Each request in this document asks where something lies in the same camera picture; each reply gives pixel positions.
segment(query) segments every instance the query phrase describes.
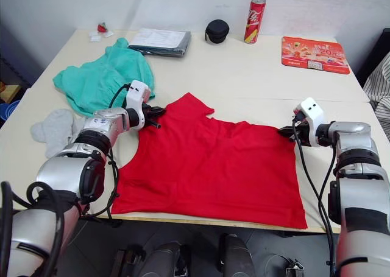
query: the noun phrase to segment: blue object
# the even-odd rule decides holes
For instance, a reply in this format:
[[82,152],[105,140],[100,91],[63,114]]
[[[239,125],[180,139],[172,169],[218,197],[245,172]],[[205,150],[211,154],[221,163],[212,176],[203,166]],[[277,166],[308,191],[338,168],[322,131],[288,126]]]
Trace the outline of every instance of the blue object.
[[[79,68],[67,67],[54,77],[55,87],[65,93],[73,110],[92,116],[94,111],[108,108],[117,90],[134,79],[147,84],[153,91],[151,68],[142,54],[128,49],[128,45],[125,38],[119,38],[96,61],[84,63]],[[113,107],[122,106],[126,93],[126,90],[120,92]]]
[[16,100],[10,104],[2,103],[0,104],[0,117],[3,121],[6,121],[12,114],[13,111],[15,111],[16,107],[20,103],[20,100]]
[[0,118],[3,121],[7,120],[6,112],[7,112],[8,106],[9,106],[9,104],[7,104],[7,103],[0,103]]

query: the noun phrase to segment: red can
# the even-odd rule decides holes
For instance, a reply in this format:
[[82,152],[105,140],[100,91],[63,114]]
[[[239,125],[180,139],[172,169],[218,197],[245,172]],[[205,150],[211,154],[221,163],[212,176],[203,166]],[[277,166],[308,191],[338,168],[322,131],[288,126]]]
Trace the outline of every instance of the red can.
[[265,8],[266,0],[251,0],[244,36],[244,41],[247,44],[256,43]]

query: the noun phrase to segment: red t-shirt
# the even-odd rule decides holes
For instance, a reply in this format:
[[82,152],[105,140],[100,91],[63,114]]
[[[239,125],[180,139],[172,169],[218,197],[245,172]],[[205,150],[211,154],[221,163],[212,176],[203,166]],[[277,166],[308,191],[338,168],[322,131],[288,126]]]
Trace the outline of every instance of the red t-shirt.
[[112,213],[168,212],[307,228],[294,143],[274,127],[206,117],[187,93],[167,105],[161,129],[143,128],[119,170]]

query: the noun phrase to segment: white wall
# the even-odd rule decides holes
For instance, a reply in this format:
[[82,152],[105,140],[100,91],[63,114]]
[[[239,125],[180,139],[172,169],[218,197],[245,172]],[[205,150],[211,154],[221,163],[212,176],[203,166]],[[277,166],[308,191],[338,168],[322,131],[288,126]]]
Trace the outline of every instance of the white wall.
[[[0,0],[0,17],[45,67],[74,29],[94,29],[101,21],[112,29],[203,31],[220,18],[243,34],[249,1]],[[267,0],[261,33],[334,36],[357,71],[384,27],[390,27],[390,0]]]

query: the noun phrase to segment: gray cloth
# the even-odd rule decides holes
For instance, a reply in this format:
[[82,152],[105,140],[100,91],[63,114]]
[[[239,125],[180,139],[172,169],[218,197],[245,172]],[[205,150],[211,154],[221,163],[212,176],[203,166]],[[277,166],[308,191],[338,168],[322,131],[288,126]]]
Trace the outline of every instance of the gray cloth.
[[76,139],[84,121],[75,119],[72,111],[55,110],[43,122],[31,126],[30,133],[32,139],[46,143],[45,156],[50,158]]
[[185,32],[180,44],[173,49],[168,47],[148,47],[130,44],[129,49],[141,52],[143,55],[156,55],[167,57],[183,57],[191,41],[191,32]]
[[363,90],[390,141],[390,52],[367,78]]

